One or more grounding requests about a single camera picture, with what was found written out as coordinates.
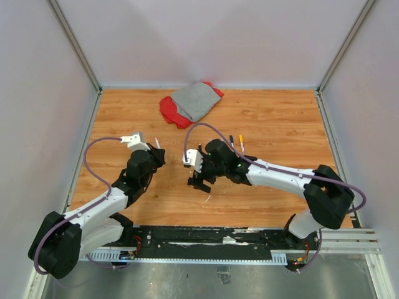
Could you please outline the angled white pen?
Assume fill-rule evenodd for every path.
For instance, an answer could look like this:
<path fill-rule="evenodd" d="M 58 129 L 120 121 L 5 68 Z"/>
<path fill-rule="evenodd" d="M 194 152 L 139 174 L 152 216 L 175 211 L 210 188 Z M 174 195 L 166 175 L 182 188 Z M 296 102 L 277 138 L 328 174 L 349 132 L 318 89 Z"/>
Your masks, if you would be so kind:
<path fill-rule="evenodd" d="M 157 148 L 158 148 L 158 149 L 161 149 L 161 146 L 160 146 L 160 143 L 159 143 L 157 137 L 155 137 L 155 143 L 156 143 Z"/>

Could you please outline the white pen yellow end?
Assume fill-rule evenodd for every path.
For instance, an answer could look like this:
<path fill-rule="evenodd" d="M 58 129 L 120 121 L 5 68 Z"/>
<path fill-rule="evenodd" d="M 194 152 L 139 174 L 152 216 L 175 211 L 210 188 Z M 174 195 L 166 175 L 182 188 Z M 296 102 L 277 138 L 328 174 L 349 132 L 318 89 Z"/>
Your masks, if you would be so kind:
<path fill-rule="evenodd" d="M 244 147 L 244 143 L 240 143 L 240 147 L 241 147 L 241 152 L 242 152 L 242 154 L 244 155 L 246 152 L 245 152 L 245 147 Z"/>

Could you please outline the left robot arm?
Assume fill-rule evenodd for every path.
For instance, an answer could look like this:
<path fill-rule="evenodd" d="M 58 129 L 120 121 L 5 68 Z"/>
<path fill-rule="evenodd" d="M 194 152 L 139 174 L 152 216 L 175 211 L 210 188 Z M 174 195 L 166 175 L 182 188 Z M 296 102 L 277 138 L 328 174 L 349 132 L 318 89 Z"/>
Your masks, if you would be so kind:
<path fill-rule="evenodd" d="M 61 279 L 98 247 L 112 242 L 129 245 L 133 223 L 120 211 L 147 191 L 164 164 L 165 150 L 147 143 L 144 149 L 132 151 L 126 168 L 102 195 L 65 214 L 53 211 L 46 215 L 28 251 L 36 272 Z"/>

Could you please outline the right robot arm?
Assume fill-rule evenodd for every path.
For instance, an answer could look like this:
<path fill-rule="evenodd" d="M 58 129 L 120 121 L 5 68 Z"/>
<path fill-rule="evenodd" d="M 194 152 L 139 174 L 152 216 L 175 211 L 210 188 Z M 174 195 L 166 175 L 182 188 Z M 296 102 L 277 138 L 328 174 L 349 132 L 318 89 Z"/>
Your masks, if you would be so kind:
<path fill-rule="evenodd" d="M 289 249 L 297 249 L 319 229 L 341 228 L 354 200 L 350 188 L 326 165 L 294 169 L 270 164 L 244 156 L 219 139 L 204 150 L 186 149 L 182 162 L 194 169 L 188 185 L 207 193 L 218 177 L 226 177 L 235 184 L 272 187 L 303 198 L 307 208 L 289 218 L 280 237 Z"/>

